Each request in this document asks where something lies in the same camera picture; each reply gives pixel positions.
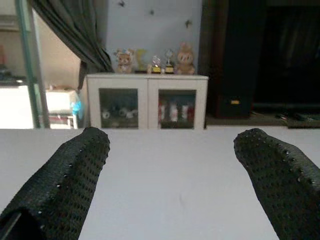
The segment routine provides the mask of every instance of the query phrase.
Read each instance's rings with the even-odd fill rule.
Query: stuffed toy
[[[189,43],[181,43],[180,50],[177,54],[178,64],[176,66],[176,73],[183,75],[195,74],[195,67],[193,65],[194,53]]]
[[[134,54],[135,51],[130,48],[128,50],[118,48],[114,53],[118,62],[118,67],[115,72],[119,74],[130,74],[132,72]]]

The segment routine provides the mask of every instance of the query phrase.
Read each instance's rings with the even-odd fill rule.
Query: cabinet door
[[[146,79],[88,78],[91,126],[148,128]]]
[[[207,80],[149,79],[150,129],[203,129]]]

